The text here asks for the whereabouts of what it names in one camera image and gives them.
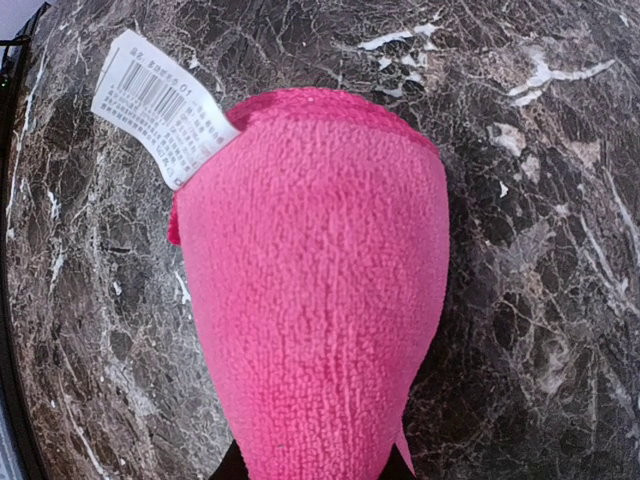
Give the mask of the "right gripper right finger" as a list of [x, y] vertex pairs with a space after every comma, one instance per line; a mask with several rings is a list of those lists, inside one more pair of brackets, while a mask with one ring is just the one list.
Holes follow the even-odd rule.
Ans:
[[392, 446], [389, 458], [379, 475], [379, 480], [415, 480], [416, 476], [407, 465], [396, 444]]

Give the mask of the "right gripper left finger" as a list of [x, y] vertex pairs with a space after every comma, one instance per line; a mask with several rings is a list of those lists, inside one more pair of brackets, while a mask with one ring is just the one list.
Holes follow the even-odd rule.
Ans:
[[232, 442], [209, 480], [248, 480], [249, 472], [239, 445]]

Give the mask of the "pink towel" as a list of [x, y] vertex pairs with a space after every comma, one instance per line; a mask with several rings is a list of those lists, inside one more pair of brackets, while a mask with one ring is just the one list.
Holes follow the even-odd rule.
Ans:
[[343, 91], [254, 96], [174, 196], [195, 324], [249, 479], [379, 479], [449, 266], [437, 148]]

